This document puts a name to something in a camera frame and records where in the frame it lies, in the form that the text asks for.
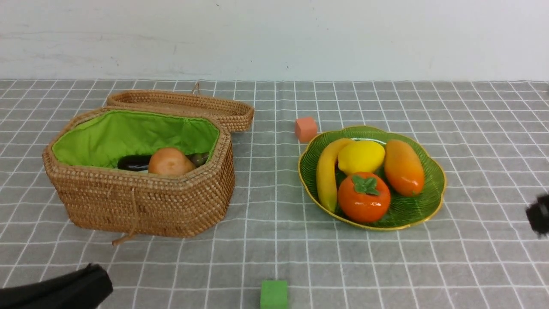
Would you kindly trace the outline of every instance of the green plate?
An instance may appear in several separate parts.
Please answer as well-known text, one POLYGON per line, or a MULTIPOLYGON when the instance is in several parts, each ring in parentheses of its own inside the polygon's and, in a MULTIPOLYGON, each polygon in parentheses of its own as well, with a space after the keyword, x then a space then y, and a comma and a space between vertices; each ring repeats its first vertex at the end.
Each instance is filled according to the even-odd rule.
MULTIPOLYGON (((329 131, 317 135, 309 142, 307 149, 298 161, 298 174, 307 194, 315 204, 330 216, 359 228, 370 230, 400 230, 429 220, 442 207, 442 198, 446 190, 446 175, 440 165, 433 160, 427 151, 417 142, 401 134, 388 133, 371 126, 351 126, 339 131, 329 131), (371 224, 358 224, 349 220, 345 214, 336 208, 331 213, 320 205, 316 189, 316 165, 322 150, 331 142, 348 138, 353 140, 372 140, 385 145, 391 139, 402 140, 410 144, 418 154, 425 171, 423 192, 416 197, 405 197, 396 193, 387 181, 383 167, 376 172, 391 188, 391 205, 387 214, 379 221, 371 224)), ((337 184, 345 179, 345 174, 336 167, 337 184)))

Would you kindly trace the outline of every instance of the basket lid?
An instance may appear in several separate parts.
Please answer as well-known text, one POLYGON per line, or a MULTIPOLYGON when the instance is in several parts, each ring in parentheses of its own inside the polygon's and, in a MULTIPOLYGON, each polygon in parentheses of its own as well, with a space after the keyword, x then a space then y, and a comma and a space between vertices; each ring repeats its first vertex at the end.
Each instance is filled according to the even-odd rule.
POLYGON ((197 82, 190 93, 161 90, 125 90, 107 97, 107 106, 151 106, 183 109, 196 116, 206 115, 218 120, 229 132, 247 131, 254 119, 254 108, 243 102, 200 94, 197 82))

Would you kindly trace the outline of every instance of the basket handle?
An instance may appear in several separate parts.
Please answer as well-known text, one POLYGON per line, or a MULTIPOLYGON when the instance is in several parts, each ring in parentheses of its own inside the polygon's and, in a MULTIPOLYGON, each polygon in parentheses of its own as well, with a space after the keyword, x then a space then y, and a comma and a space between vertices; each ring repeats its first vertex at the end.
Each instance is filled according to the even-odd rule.
POLYGON ((132 187, 132 205, 133 205, 133 223, 132 228, 130 229, 130 232, 118 239, 113 240, 112 244, 113 246, 117 246, 119 244, 122 244, 123 242, 126 242, 128 240, 131 240, 135 236, 135 231, 137 229, 137 223, 139 222, 139 212, 137 211, 137 203, 136 203, 136 197, 135 197, 135 189, 132 187))
POLYGON ((200 92, 200 82, 197 81, 195 84, 194 84, 194 87, 193 89, 191 90, 191 94, 192 95, 195 95, 194 93, 195 92, 198 92, 198 95, 201 95, 202 93, 200 92))

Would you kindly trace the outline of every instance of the orange cube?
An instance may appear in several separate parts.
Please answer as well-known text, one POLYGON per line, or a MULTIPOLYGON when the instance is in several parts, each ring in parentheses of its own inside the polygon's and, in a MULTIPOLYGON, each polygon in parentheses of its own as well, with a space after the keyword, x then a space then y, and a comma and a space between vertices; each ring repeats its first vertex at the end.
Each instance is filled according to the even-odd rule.
POLYGON ((295 136, 302 143, 309 142, 318 133, 315 119, 311 116, 295 120, 295 136))

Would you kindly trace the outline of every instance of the black object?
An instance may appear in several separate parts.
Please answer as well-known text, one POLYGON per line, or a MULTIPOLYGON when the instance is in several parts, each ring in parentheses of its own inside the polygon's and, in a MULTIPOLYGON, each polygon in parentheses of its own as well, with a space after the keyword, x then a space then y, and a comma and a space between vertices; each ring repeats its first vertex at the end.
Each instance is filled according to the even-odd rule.
POLYGON ((530 222, 530 227, 537 233, 537 236, 547 236, 549 233, 549 195, 540 195, 537 197, 537 203, 526 208, 526 217, 530 222))
POLYGON ((131 170, 133 172, 140 172, 142 170, 149 169, 149 161, 152 155, 135 154, 131 156, 122 157, 118 160, 118 169, 131 170))
POLYGON ((50 280, 0 289, 0 309, 96 309, 113 292, 99 265, 50 280))

